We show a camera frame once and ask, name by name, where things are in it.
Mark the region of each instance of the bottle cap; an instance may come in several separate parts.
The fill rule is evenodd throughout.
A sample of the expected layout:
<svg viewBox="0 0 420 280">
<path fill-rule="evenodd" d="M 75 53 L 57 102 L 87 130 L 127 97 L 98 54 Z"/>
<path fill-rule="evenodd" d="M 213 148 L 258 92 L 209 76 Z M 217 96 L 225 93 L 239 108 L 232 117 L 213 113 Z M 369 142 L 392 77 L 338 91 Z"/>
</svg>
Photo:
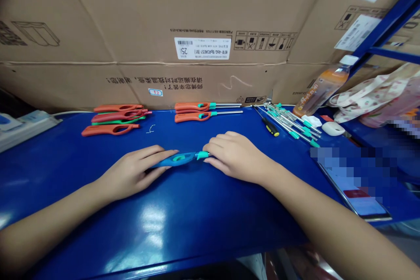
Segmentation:
<svg viewBox="0 0 420 280">
<path fill-rule="evenodd" d="M 359 58 L 356 57 L 356 56 L 345 55 L 343 58 L 341 58 L 340 63 L 345 64 L 345 65 L 348 65 L 348 66 L 352 66 L 358 60 L 359 60 Z"/>
</svg>

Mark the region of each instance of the left hand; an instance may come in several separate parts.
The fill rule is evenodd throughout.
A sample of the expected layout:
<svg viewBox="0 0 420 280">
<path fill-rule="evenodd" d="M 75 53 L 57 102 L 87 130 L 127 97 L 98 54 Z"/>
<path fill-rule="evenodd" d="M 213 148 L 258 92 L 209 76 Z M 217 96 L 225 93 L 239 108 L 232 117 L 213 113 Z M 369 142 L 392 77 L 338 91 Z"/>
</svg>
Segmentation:
<svg viewBox="0 0 420 280">
<path fill-rule="evenodd" d="M 155 168 L 147 175 L 145 170 L 176 153 L 178 150 L 165 151 L 158 145 L 127 153 L 92 184 L 110 202 L 127 198 L 145 190 L 170 166 Z"/>
</svg>

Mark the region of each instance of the green trigger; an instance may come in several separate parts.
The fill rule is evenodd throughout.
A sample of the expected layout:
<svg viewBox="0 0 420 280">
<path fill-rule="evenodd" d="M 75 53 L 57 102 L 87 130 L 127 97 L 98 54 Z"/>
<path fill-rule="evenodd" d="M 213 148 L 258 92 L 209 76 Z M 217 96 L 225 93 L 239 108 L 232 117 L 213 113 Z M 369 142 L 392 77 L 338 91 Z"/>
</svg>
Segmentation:
<svg viewBox="0 0 420 280">
<path fill-rule="evenodd" d="M 184 160 L 185 159 L 185 155 L 179 155 L 177 157 L 174 157 L 172 160 L 174 162 L 179 161 L 179 160 Z"/>
</svg>

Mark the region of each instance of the cable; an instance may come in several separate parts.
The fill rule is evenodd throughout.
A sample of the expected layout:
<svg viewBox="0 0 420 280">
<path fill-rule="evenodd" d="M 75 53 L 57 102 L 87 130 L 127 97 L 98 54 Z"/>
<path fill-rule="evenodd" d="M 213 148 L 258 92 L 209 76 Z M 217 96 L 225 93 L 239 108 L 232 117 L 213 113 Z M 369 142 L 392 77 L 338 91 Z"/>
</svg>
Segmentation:
<svg viewBox="0 0 420 280">
<path fill-rule="evenodd" d="M 61 113 L 56 113 L 56 114 L 52 114 L 51 116 L 55 117 L 55 116 L 60 116 L 60 115 L 67 115 L 67 114 L 79 114 L 79 113 L 86 113 L 89 111 L 69 111 L 69 112 L 61 112 Z"/>
<path fill-rule="evenodd" d="M 420 233 L 420 231 L 419 230 L 417 230 L 417 229 L 415 229 L 415 228 L 413 228 L 413 227 L 411 227 L 411 226 L 409 226 L 408 224 L 405 224 L 404 222 L 400 222 L 402 225 L 405 225 L 406 227 L 408 227 L 409 229 L 411 229 L 411 230 L 413 230 L 413 231 L 416 231 L 417 233 Z"/>
</svg>

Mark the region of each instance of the cardboard box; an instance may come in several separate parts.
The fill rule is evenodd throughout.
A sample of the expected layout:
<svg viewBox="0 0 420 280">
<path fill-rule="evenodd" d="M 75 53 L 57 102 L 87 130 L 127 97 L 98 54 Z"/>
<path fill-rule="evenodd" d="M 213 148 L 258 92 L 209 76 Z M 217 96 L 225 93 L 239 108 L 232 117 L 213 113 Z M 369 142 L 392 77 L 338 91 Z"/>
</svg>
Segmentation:
<svg viewBox="0 0 420 280">
<path fill-rule="evenodd" d="M 290 63 L 336 63 L 343 50 L 334 49 L 349 27 L 364 14 L 383 18 L 398 0 L 317 0 L 290 52 Z M 398 32 L 408 42 L 419 43 L 420 28 L 416 16 Z"/>
<path fill-rule="evenodd" d="M 273 103 L 295 105 L 328 65 L 284 64 L 278 66 Z"/>
<path fill-rule="evenodd" d="M 0 1 L 2 61 L 281 63 L 315 0 Z M 229 58 L 180 60 L 175 38 L 228 39 Z"/>
<path fill-rule="evenodd" d="M 92 110 L 101 104 L 145 104 L 171 109 L 176 102 L 262 104 L 278 66 L 8 65 L 1 87 L 49 112 Z"/>
<path fill-rule="evenodd" d="M 2 65 L 0 86 L 47 112 L 92 110 L 101 104 L 138 103 L 116 65 Z"/>
<path fill-rule="evenodd" d="M 136 96 L 153 109 L 202 100 L 262 104 L 273 89 L 278 67 L 120 65 L 124 76 L 133 79 Z"/>
</svg>

